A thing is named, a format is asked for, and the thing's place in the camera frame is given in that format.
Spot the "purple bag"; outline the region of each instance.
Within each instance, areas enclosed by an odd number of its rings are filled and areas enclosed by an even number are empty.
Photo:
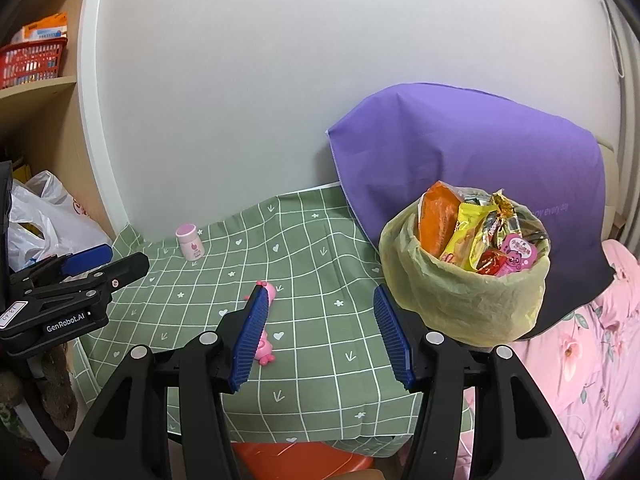
[[[364,99],[329,131],[351,208],[377,246],[386,223],[437,180],[504,188],[545,225],[551,267],[535,329],[546,330],[613,280],[600,232],[602,155],[572,122],[484,92],[401,84]]]

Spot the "white plastic bag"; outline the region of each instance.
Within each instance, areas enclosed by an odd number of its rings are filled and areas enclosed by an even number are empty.
[[[77,253],[109,244],[110,238],[91,220],[49,171],[43,171],[24,186],[14,180],[9,214],[9,266],[20,270],[52,254]],[[44,239],[20,224],[33,224]]]

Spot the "blue gripper pad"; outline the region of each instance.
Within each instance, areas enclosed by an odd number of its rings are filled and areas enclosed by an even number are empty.
[[[415,383],[415,374],[411,369],[411,347],[402,332],[389,298],[381,286],[378,286],[373,293],[373,313],[376,316],[396,381],[401,382],[405,389],[409,390]]]
[[[233,367],[231,369],[231,377],[229,377],[229,386],[234,392],[238,391],[240,385],[249,378],[255,351],[258,349],[260,336],[267,322],[267,314],[269,313],[267,289],[263,286],[260,287],[258,293],[249,299],[249,303],[245,308],[248,308],[250,313],[242,326],[233,349]]]
[[[72,254],[66,259],[60,270],[67,276],[77,276],[108,264],[112,258],[113,251],[107,244],[98,245],[81,253]]]

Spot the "green checkered tablecloth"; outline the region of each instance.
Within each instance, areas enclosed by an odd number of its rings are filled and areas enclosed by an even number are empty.
[[[223,396],[230,437],[246,442],[328,441],[392,455],[412,434],[420,396],[393,375],[372,308],[382,270],[340,186],[276,196],[200,229],[206,256],[182,257],[174,238],[145,243],[127,227],[117,257],[142,251],[146,278],[114,294],[110,323],[75,344],[75,369],[91,403],[137,344],[179,348],[242,308],[257,280],[276,286],[266,330],[276,360],[257,362]],[[168,429],[180,432],[178,391]],[[463,407],[463,431],[473,427]]]

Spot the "snack basket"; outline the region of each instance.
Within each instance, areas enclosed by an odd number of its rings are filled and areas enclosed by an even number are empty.
[[[58,77],[66,38],[27,41],[0,48],[0,89]]]

